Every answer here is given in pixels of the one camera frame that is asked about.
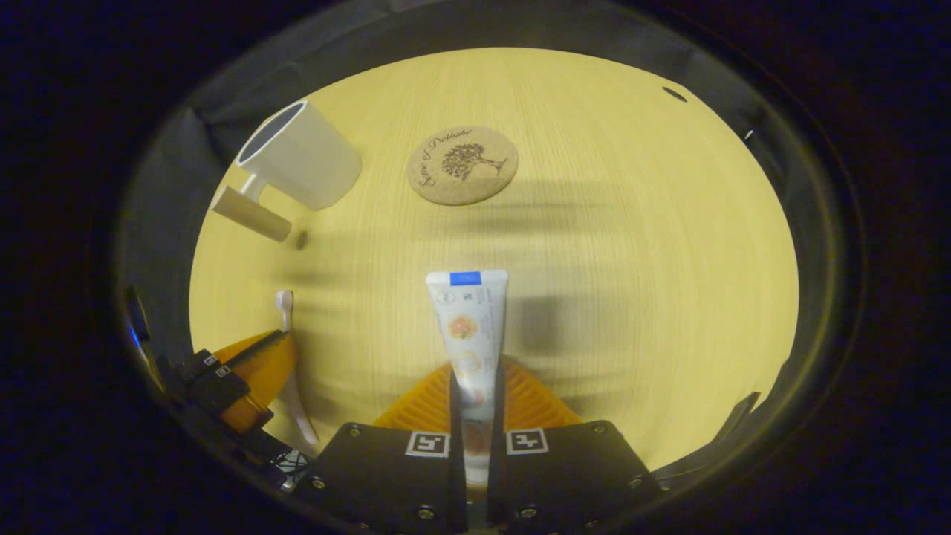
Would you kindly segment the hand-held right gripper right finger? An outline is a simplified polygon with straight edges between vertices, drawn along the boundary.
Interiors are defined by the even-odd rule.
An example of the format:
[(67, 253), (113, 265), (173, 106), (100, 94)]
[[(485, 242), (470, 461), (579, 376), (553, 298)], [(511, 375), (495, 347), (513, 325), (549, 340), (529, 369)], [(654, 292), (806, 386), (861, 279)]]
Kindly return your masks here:
[(495, 393), (487, 519), (502, 533), (591, 533), (661, 496), (615, 424), (584, 422), (509, 357)]

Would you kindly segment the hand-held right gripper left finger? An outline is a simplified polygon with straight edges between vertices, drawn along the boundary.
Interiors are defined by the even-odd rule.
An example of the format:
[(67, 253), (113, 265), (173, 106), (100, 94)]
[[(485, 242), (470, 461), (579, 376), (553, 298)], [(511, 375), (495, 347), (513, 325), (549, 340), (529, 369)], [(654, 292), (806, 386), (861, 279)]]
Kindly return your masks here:
[(461, 390), (445, 363), (373, 424), (337, 430), (306, 471), (306, 504), (370, 533), (463, 533)]

